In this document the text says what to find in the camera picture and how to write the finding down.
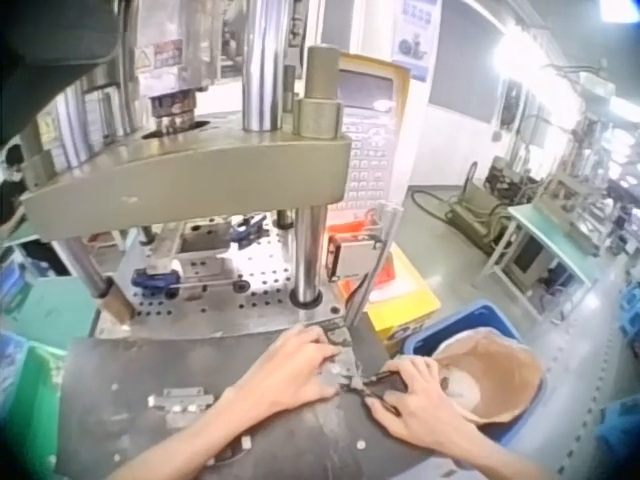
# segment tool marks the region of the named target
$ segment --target brown plastic bag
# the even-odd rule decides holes
[[[533,401],[542,367],[533,352],[492,328],[462,332],[443,343],[433,358],[440,384],[470,422],[508,422]]]

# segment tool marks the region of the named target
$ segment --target green bin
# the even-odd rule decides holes
[[[30,342],[5,427],[35,478],[53,474],[58,446],[60,384],[66,353]]]

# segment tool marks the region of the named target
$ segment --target factory floor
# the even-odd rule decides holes
[[[448,197],[454,191],[433,191]],[[446,207],[421,197],[444,214]],[[510,448],[563,479],[605,478],[608,453],[594,438],[600,409],[640,393],[640,361],[617,329],[624,257],[611,259],[600,282],[560,325],[539,323],[495,276],[472,281],[487,257],[460,233],[420,211],[409,197],[396,241],[442,303],[442,318],[477,299],[497,305],[546,369],[547,390]]]

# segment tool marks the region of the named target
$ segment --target black work surface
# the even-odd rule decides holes
[[[277,335],[79,341],[64,372],[57,473],[74,480],[105,478],[173,433],[164,414],[147,407],[150,395],[203,387],[217,398]],[[363,373],[377,372],[388,357],[368,318],[351,336]],[[200,478],[388,479],[428,458],[383,433],[350,393],[280,414],[248,433],[250,450],[205,468]],[[356,448],[359,440],[366,443],[363,450]]]

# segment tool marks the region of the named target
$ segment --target hand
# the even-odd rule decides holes
[[[340,347],[329,345],[320,327],[295,326],[280,335],[225,395],[246,401],[258,417],[256,422],[330,398],[338,388],[321,383],[318,372],[339,352]]]
[[[438,364],[427,357],[402,356],[391,360],[383,370],[400,373],[407,393],[388,391],[385,401],[396,407],[400,416],[389,412],[375,398],[366,402],[373,417],[396,438],[456,457],[465,439],[478,430],[456,410],[440,387]]]

